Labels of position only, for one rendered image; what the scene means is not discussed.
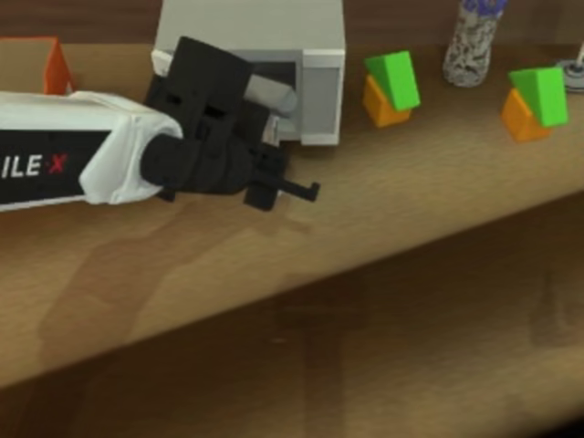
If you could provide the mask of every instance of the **patterned bottle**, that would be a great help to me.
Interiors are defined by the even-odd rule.
[[[461,0],[454,37],[443,64],[445,79],[457,87],[476,87],[486,78],[491,45],[507,0]]]

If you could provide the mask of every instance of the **orange block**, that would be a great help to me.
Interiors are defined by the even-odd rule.
[[[509,91],[501,118],[507,130],[519,142],[545,139],[552,131],[551,128],[541,126],[517,89]]]
[[[0,37],[0,90],[65,95],[75,87],[55,36]]]
[[[412,114],[411,109],[396,111],[372,75],[368,75],[365,80],[363,105],[378,128],[402,123]]]

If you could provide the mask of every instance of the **brown floor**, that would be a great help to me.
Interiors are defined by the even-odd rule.
[[[2,34],[59,35],[71,43],[152,42],[162,0],[2,0]],[[345,0],[351,44],[445,43],[457,0]],[[497,36],[511,43],[581,41],[581,0],[510,0]]]
[[[0,392],[2,438],[520,437],[584,409],[584,195]]]

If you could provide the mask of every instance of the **green block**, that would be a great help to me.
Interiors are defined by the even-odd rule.
[[[545,128],[568,123],[568,103],[562,68],[528,68],[509,74],[529,109]]]
[[[395,110],[420,106],[420,93],[410,52],[402,51],[365,59],[365,66]]]

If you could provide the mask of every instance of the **cardboard box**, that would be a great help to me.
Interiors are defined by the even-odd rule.
[[[73,90],[57,37],[0,38],[0,91],[65,95]]]

